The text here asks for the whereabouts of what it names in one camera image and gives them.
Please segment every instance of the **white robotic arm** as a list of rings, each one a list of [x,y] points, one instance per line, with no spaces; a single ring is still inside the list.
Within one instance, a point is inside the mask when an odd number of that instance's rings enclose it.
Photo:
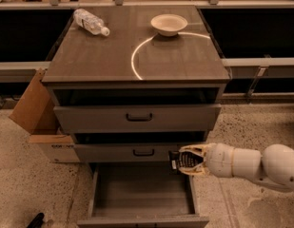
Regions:
[[[187,175],[210,172],[218,178],[243,178],[276,191],[294,191],[294,150],[285,145],[270,145],[263,155],[223,143],[188,145],[179,152],[178,169]]]

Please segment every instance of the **drawer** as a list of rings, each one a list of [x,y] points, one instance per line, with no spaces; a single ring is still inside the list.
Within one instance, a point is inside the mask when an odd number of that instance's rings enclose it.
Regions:
[[[80,228],[203,228],[192,177],[172,175],[168,161],[98,163],[88,219]]]
[[[65,133],[212,130],[219,104],[56,106]]]
[[[168,152],[179,150],[179,146],[76,144],[74,150],[80,162],[167,162]]]

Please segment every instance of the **plastic bottle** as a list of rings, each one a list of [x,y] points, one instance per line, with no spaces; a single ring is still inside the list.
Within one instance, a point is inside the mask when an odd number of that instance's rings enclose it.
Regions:
[[[84,9],[77,9],[73,13],[73,18],[80,27],[94,35],[100,33],[105,36],[109,35],[109,29],[105,27],[103,20]]]

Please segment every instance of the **bowl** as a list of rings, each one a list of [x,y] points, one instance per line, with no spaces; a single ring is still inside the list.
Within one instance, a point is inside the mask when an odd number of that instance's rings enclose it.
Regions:
[[[164,36],[174,36],[187,26],[187,20],[176,14],[161,14],[154,17],[150,24]]]

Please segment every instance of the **floor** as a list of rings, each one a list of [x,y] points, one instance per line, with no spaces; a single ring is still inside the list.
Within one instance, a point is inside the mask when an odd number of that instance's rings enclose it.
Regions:
[[[76,227],[86,219],[91,174],[80,163],[51,163],[29,134],[0,110],[0,228],[27,227],[40,212],[42,227]],[[263,151],[273,143],[294,148],[294,104],[224,104],[209,143]],[[294,193],[278,193],[247,180],[194,178],[206,228],[294,228]]]

